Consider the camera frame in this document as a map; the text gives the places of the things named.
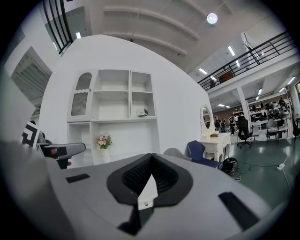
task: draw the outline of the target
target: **flower vase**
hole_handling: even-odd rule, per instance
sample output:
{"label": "flower vase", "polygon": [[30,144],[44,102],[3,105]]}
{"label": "flower vase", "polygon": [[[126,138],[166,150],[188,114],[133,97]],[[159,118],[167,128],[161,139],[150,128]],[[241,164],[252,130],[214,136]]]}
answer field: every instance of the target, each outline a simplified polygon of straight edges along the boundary
{"label": "flower vase", "polygon": [[110,163],[111,162],[111,156],[109,153],[109,150],[106,149],[100,149],[100,156],[102,158],[102,163]]}

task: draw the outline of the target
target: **white vanity table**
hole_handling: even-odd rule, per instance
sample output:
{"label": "white vanity table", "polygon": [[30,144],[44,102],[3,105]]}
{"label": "white vanity table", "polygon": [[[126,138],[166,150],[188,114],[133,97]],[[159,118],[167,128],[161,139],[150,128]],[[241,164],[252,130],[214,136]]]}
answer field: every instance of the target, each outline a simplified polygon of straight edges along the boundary
{"label": "white vanity table", "polygon": [[[210,127],[207,128],[205,125],[203,115],[209,115]],[[218,137],[210,137],[211,134],[215,133],[213,116],[210,107],[203,105],[200,112],[201,119],[201,140],[199,141],[205,146],[205,155],[212,155],[215,161],[222,162],[225,158],[224,149],[230,156],[231,141],[230,133],[220,133]]]}

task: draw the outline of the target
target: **black metal railing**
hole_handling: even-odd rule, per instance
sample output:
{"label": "black metal railing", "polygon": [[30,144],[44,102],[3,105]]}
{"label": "black metal railing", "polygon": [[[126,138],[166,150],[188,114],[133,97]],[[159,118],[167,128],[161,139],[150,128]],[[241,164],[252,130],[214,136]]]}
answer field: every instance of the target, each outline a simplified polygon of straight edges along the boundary
{"label": "black metal railing", "polygon": [[217,71],[203,78],[198,84],[206,91],[239,74],[261,65],[296,47],[288,32],[283,32],[235,58]]}
{"label": "black metal railing", "polygon": [[[66,17],[66,12],[65,12],[65,6],[64,6],[64,1],[60,0],[59,5],[58,5],[58,0],[43,0],[43,6],[44,6],[44,12],[45,16],[51,31],[51,34],[54,38],[55,44],[58,47],[58,53],[61,54],[67,46],[69,46],[72,42],[72,36],[70,33],[69,25],[67,22],[67,17]],[[52,15],[52,24],[51,21],[49,20],[49,15],[48,11],[50,10],[51,15]]]}

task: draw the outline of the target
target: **small white box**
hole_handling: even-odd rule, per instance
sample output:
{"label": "small white box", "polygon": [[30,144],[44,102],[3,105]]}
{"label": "small white box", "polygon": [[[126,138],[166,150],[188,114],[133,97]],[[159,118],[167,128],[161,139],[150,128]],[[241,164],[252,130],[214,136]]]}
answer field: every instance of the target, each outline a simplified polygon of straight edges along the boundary
{"label": "small white box", "polygon": [[148,116],[148,111],[144,108],[138,108],[136,110],[136,115],[139,116],[139,117]]}

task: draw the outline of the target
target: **gray device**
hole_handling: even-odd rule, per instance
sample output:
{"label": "gray device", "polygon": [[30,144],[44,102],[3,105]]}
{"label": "gray device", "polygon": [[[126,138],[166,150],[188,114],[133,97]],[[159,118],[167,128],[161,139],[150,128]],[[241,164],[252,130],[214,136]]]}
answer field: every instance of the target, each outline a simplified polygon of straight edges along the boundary
{"label": "gray device", "polygon": [[[157,154],[164,159],[163,163],[178,166],[177,173],[181,169],[188,171],[193,185],[178,204],[155,207],[146,224],[133,236],[118,227],[130,221],[134,206],[118,202],[108,189],[107,180],[119,170],[127,173],[124,168],[131,170],[130,165],[145,155],[61,170],[52,158],[34,149],[17,142],[0,142],[3,179],[11,198],[31,224],[50,239],[257,239],[285,208],[281,205],[271,212],[257,194],[217,169]],[[163,168],[159,169],[162,172],[158,175],[163,177]],[[89,178],[72,183],[66,180],[83,174]],[[122,197],[123,189],[114,194]],[[219,197],[224,192],[233,193],[259,222],[242,229]]]}
{"label": "gray device", "polygon": [[[53,155],[51,153],[51,149],[57,149],[57,153]],[[84,152],[85,149],[85,144],[82,142],[67,144],[37,144],[37,150],[45,157],[56,159],[61,169],[67,168],[69,158],[78,153]]]}

